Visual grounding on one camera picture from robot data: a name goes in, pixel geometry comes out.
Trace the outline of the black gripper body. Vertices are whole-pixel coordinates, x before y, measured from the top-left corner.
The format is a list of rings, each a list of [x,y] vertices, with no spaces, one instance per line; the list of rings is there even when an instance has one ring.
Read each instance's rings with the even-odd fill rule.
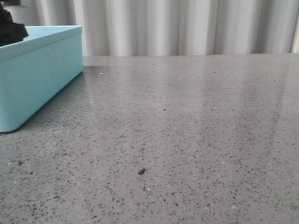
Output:
[[[0,5],[0,46],[23,41],[28,37],[24,24],[14,23],[9,11]]]

